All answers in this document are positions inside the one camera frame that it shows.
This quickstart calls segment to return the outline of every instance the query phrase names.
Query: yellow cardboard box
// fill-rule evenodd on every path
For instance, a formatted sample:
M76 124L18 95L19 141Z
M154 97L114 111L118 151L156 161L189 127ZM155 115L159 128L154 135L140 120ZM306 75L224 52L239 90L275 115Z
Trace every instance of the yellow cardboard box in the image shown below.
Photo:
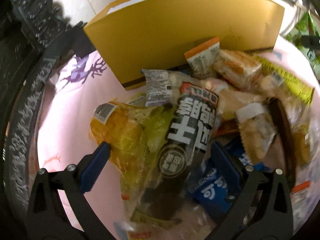
M186 64L184 53L218 36L222 49L274 46L284 8L271 0L118 0L84 31L128 90L141 69Z

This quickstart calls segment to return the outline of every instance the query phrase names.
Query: orange and white package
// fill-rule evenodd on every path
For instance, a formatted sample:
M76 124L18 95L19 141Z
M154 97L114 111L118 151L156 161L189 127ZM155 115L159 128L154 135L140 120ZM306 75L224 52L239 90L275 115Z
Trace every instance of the orange and white package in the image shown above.
M213 69L237 88L249 90L261 73L261 63L244 52L222 49Z
M206 79L215 76L212 64L220 50L220 40L214 37L199 46L187 51L184 56L192 69L192 76Z

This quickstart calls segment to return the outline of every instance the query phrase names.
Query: carved black chair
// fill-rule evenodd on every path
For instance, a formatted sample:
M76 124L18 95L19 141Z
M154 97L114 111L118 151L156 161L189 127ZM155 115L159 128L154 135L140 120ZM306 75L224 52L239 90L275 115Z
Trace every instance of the carved black chair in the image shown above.
M320 8L320 0L312 0ZM70 55L94 47L83 32L57 15L52 0L0 0L0 238L27 239L30 149L50 74ZM292 239L320 235L320 204Z

